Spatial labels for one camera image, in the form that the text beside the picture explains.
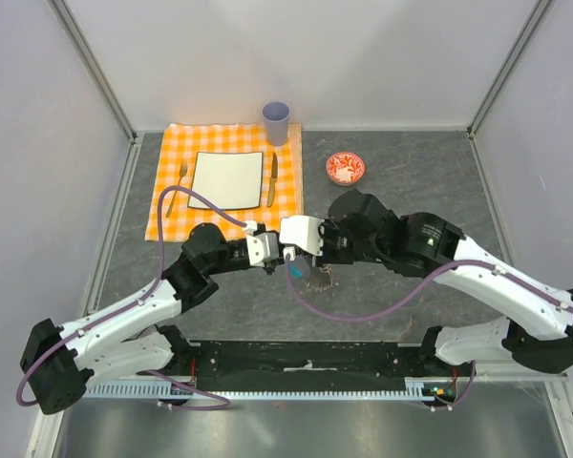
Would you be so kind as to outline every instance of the small red plate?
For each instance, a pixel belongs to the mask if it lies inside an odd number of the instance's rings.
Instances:
[[[365,174],[365,162],[355,153],[341,151],[327,159],[327,174],[342,186],[356,183]]]

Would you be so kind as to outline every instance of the orange checkered placemat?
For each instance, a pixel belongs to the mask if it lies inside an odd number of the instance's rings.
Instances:
[[[302,197],[302,135],[301,125],[288,127],[288,142],[280,148],[274,148],[265,141],[265,129],[262,125],[231,126],[181,126],[172,124],[163,134],[159,166],[155,177],[155,188],[151,200],[149,220],[144,238],[158,239],[157,204],[159,194],[167,186],[179,182],[180,163],[187,161],[186,177],[181,186],[191,188],[198,152],[208,153],[264,153],[264,172],[261,189],[261,206],[246,210],[230,210],[227,213],[235,219],[248,219],[263,222],[268,230],[279,230],[280,220],[303,213]],[[274,203],[267,208],[267,193],[271,176],[272,153],[278,157],[278,179]],[[244,237],[241,227],[222,219],[212,210],[188,207],[189,196],[178,193],[170,218],[165,216],[172,199],[172,193],[163,200],[163,239],[165,241],[184,241],[191,229],[202,222],[213,222],[219,226],[226,239]]]

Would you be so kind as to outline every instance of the white wall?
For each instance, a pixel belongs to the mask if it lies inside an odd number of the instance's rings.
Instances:
[[[517,266],[573,287],[573,0],[554,2],[477,144]]]
[[[126,152],[48,2],[0,0],[0,458],[32,430],[14,400],[30,329],[80,313]]]
[[[471,121],[534,0],[69,0],[139,130],[257,121],[282,99],[307,128]]]

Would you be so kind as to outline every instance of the table knife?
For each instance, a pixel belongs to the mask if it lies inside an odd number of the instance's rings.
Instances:
[[[276,179],[278,178],[278,157],[274,151],[273,158],[271,159],[271,178],[269,179],[269,193],[267,193],[267,206],[271,207],[274,203],[274,196],[276,194]]]

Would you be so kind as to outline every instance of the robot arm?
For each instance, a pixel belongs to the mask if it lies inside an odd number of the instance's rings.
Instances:
[[[372,195],[349,191],[317,222],[324,263],[378,262],[405,277],[423,278],[460,261],[435,282],[490,305],[504,317],[461,328],[434,327],[422,351],[459,365],[514,359],[534,370],[559,373],[573,365],[573,289],[556,289],[490,255],[448,221],[428,213],[398,218]],[[310,238],[313,256],[317,240]]]
[[[280,234],[251,221],[244,231],[244,239],[226,241],[214,224],[200,224],[144,301],[137,299],[152,283],[80,320],[59,327],[51,320],[37,324],[21,360],[24,372],[52,345],[63,343],[29,378],[43,411],[62,410],[86,389],[107,380],[162,369],[179,357],[186,360],[182,356],[192,351],[191,345],[175,326],[159,327],[142,339],[126,339],[205,301],[218,289],[213,275],[251,267],[272,273],[286,255],[292,260],[303,256],[315,267],[381,263],[419,278],[455,261],[472,260],[473,264],[446,269],[435,281],[470,294],[505,317],[463,328],[430,328],[420,357],[452,365],[513,358],[544,372],[573,365],[573,315],[565,310],[573,307],[573,290],[551,288],[525,276],[444,219],[426,213],[398,218],[376,197],[349,191],[333,202],[328,219],[283,219]]]

